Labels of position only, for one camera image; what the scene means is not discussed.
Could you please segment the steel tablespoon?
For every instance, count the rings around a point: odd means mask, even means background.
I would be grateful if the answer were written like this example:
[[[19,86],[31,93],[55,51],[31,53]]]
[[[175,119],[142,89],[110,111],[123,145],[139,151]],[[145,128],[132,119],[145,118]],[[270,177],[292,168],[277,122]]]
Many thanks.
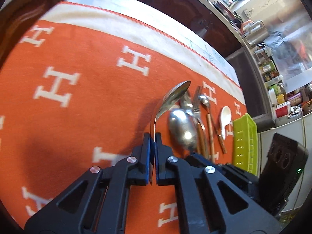
[[[184,150],[197,149],[197,131],[192,117],[183,109],[173,109],[169,114],[169,131],[174,141]]]

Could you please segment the white ceramic spoon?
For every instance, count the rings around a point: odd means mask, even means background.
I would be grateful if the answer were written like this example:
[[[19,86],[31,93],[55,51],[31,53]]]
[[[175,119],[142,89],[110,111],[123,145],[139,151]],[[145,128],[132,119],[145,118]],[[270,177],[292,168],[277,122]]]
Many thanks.
[[[221,137],[223,140],[226,138],[226,126],[230,124],[232,113],[229,106],[224,106],[219,116],[219,123],[221,126]]]

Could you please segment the small steel spoon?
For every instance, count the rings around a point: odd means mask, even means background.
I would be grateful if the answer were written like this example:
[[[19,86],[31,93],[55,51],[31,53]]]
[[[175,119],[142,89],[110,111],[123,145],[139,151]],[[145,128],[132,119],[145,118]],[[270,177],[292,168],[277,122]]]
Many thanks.
[[[184,109],[188,114],[190,114],[192,117],[193,117],[193,121],[195,123],[195,117],[194,117],[194,113],[193,113],[193,104],[192,104],[192,101],[191,101],[191,98],[190,98],[190,93],[189,91],[187,91],[183,96],[182,98],[180,99],[180,106],[182,109]]]

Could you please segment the small wooden-handled spoon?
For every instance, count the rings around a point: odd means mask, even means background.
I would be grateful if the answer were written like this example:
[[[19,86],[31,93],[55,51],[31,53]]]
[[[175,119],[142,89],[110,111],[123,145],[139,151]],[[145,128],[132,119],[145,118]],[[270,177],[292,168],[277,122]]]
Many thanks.
[[[206,95],[199,96],[201,104],[203,104],[207,109],[206,120],[208,124],[208,138],[210,144],[210,151],[211,151],[211,159],[212,162],[215,163],[215,145],[214,145],[214,133],[217,135],[220,147],[222,149],[223,154],[227,154],[227,149],[224,145],[224,140],[222,139],[221,134],[217,131],[215,123],[213,121],[211,109],[210,109],[210,102]]]

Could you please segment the steel fork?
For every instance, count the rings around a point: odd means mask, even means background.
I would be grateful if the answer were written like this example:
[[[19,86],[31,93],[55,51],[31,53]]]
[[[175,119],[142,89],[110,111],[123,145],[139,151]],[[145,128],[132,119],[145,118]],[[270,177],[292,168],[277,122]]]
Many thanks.
[[[207,142],[207,138],[205,135],[206,130],[205,130],[205,126],[201,120],[201,113],[200,113],[200,99],[199,99],[199,97],[201,95],[202,89],[203,89],[202,86],[198,86],[196,88],[192,104],[193,104],[193,113],[194,113],[194,117],[195,117],[195,125],[197,128],[198,138],[199,138],[200,153],[201,153],[201,155],[203,155],[203,157],[208,159],[209,154],[208,154],[208,142]]]

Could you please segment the large long-handled steel spoon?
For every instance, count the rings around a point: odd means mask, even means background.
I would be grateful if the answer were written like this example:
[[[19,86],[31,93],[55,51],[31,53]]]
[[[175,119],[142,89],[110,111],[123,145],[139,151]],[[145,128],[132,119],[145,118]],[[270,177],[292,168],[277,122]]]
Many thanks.
[[[165,112],[167,112],[180,98],[186,93],[191,81],[183,81],[172,89],[170,89],[156,104],[150,122],[150,135],[151,135],[151,153],[150,153],[150,169],[149,169],[149,182],[152,184],[152,174],[154,169],[155,158],[155,130],[158,118],[160,118]]]

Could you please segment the green plastic utensil tray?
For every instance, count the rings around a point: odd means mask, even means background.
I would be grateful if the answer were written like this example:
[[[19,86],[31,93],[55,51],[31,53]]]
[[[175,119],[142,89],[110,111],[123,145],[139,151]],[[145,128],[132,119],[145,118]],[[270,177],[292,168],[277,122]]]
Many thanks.
[[[233,165],[253,175],[258,175],[258,130],[256,123],[246,113],[233,121]]]

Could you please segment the grey refrigerator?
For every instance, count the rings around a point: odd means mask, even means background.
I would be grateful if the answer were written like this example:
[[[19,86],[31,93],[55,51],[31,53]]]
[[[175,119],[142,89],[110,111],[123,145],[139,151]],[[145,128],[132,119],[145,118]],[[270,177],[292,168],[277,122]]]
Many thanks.
[[[260,133],[260,181],[274,214],[303,206],[311,192],[311,117]]]

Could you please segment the red and white canister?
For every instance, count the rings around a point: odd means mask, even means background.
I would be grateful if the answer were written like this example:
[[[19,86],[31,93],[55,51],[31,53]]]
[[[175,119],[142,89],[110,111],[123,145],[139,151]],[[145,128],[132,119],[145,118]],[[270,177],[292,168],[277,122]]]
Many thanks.
[[[287,101],[285,103],[279,104],[279,105],[275,106],[273,110],[274,110],[276,118],[280,118],[280,117],[289,115],[289,113],[291,112],[290,102]]]

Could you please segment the orange H-pattern blanket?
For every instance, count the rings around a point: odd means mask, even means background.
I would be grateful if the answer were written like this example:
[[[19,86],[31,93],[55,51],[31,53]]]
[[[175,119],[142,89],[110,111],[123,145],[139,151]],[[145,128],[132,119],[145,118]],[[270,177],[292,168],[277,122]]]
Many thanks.
[[[203,87],[218,117],[246,113],[229,64],[147,5],[61,2],[23,35],[1,69],[1,201],[20,226],[93,165],[140,145],[176,84]]]

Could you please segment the steel electric kettle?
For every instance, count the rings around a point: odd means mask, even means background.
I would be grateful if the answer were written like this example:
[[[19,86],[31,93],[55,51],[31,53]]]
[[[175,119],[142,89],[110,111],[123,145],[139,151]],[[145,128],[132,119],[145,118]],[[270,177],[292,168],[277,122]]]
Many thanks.
[[[263,21],[256,21],[244,30],[242,38],[245,44],[251,49],[262,43],[269,37],[269,32]]]

